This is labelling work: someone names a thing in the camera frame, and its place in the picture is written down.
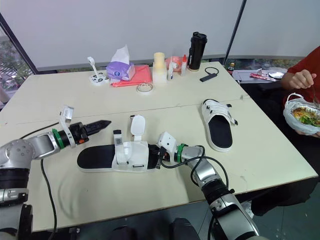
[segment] tissue box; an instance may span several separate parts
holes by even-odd
[[[135,75],[135,65],[130,62],[126,64],[120,61],[112,61],[106,67],[108,77],[114,80],[125,80],[130,81],[131,78]]]

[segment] red shirt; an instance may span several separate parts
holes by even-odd
[[[290,67],[287,72],[295,74],[297,72],[301,72],[303,69],[308,70],[311,74],[316,74],[316,77],[313,79],[313,86],[317,98],[320,99],[320,46],[318,46],[315,50],[309,53],[308,56],[306,56],[304,59],[298,62],[295,66]],[[310,103],[313,102],[314,94],[312,92],[311,87],[306,89],[294,89],[292,92],[301,94],[304,97],[304,99]]]

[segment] roll of tape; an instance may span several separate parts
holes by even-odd
[[[142,95],[149,95],[154,90],[154,86],[151,83],[140,83],[136,86],[136,91]]]

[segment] black water bottle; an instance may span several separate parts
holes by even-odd
[[[195,31],[191,38],[189,49],[188,67],[191,71],[198,71],[207,43],[207,35]]]

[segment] pink notebook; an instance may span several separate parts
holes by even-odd
[[[135,74],[130,81],[121,80],[118,82],[113,82],[111,85],[113,87],[125,87],[152,82],[150,68],[148,65],[137,65],[134,66],[134,69]]]

